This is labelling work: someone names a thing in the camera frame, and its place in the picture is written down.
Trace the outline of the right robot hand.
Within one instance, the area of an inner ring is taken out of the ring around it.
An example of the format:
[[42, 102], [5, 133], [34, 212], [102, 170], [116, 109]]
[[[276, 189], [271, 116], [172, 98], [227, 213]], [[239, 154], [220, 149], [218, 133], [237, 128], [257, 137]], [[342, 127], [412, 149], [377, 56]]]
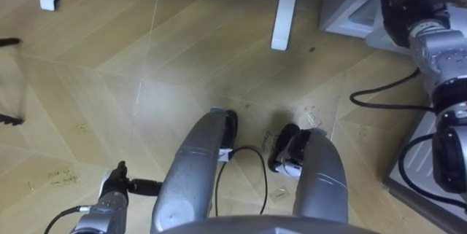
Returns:
[[422, 21], [435, 21], [450, 27], [449, 13], [444, 0], [380, 0], [384, 28], [393, 42], [409, 47], [412, 26]]

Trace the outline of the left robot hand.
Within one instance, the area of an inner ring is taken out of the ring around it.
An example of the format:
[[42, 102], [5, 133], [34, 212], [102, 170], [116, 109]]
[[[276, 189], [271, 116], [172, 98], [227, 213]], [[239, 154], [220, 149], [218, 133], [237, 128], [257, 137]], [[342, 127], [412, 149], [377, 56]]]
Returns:
[[99, 197], [101, 198], [109, 192], [118, 192], [126, 199], [128, 199], [128, 193], [155, 197], [159, 195], [163, 182], [149, 179], [129, 179], [127, 173], [126, 162], [122, 160], [102, 184]]

